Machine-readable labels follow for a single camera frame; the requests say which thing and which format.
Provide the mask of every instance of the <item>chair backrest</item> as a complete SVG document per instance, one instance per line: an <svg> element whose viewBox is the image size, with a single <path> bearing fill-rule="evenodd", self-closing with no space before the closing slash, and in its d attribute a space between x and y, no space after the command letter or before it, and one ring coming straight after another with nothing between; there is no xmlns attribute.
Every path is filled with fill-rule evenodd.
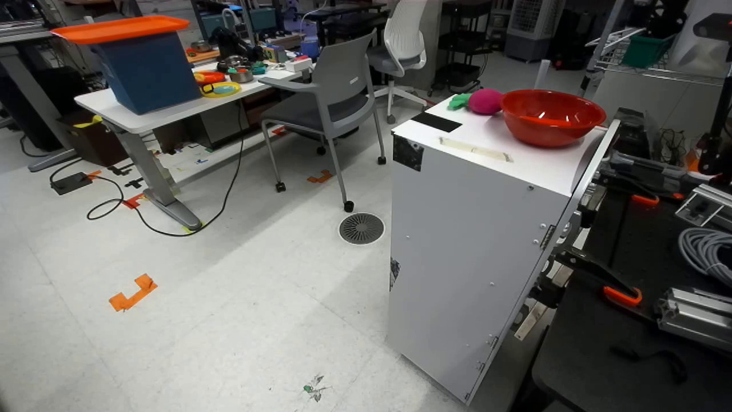
<svg viewBox="0 0 732 412"><path fill-rule="evenodd" d="M418 30L427 0L401 0L386 20L385 44L394 59L415 59L423 53Z"/></svg>
<svg viewBox="0 0 732 412"><path fill-rule="evenodd" d="M314 70L314 83L318 84L318 101L322 105L344 104L361 94L363 90L371 91L371 73L367 57L371 39L372 33L353 42L322 47Z"/></svg>

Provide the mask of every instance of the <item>white desk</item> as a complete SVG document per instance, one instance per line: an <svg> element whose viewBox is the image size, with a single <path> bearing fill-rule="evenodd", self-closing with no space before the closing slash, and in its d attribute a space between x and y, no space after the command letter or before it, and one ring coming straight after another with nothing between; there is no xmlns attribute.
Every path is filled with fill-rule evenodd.
<svg viewBox="0 0 732 412"><path fill-rule="evenodd" d="M265 78L275 80L291 80L295 78L291 70L268 70ZM105 126L114 130L127 154L133 157L136 167L144 177L149 191L144 192L162 212L181 221L184 227L196 231L202 229L202 220L177 200L175 194L175 178L169 172L160 164L160 161L146 149L144 138L154 136L155 128L177 123L181 118L229 105L233 101L254 96L258 91L271 90L263 83L250 83L243 84L239 94L229 96L215 96L215 98L195 98L186 101L181 105L154 109L146 114L136 114L129 108L123 108L112 90L101 90L91 94L75 96L75 104L82 105L90 112L97 112L104 117Z"/></svg>

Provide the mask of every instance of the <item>red bowl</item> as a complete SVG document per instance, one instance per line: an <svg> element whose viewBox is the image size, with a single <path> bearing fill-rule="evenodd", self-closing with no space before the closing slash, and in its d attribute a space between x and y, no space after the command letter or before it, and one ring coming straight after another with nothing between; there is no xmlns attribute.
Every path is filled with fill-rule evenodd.
<svg viewBox="0 0 732 412"><path fill-rule="evenodd" d="M600 105L562 91L518 90L501 105L509 130L531 147L573 147L603 123Z"/></svg>

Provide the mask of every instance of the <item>chair base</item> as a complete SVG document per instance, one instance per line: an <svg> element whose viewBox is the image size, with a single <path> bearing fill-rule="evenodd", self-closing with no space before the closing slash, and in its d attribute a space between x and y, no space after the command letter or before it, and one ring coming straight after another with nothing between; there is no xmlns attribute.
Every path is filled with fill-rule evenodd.
<svg viewBox="0 0 732 412"><path fill-rule="evenodd" d="M417 104L417 105L420 105L420 108L427 105L425 98L411 94L408 88L394 84L394 80L392 80L386 88L372 91L372 96L378 96L378 98L380 98L380 96L386 96L386 123L394 123L394 121L396 121L396 117L394 117L394 96L406 98L406 101L411 101L411 104Z"/></svg>

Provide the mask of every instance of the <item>box on desk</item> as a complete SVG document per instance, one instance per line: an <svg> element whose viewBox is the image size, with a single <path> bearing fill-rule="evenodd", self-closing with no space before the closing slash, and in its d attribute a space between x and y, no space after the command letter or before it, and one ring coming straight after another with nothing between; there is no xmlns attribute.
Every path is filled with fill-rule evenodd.
<svg viewBox="0 0 732 412"><path fill-rule="evenodd" d="M112 167L129 157L117 136L111 132L101 121L95 121L95 114L74 112L61 117L61 123L69 130L69 145L82 161Z"/></svg>
<svg viewBox="0 0 732 412"><path fill-rule="evenodd" d="M144 114L202 96L177 36L184 28L184 19L143 17L58 28L56 35L91 45L117 101Z"/></svg>

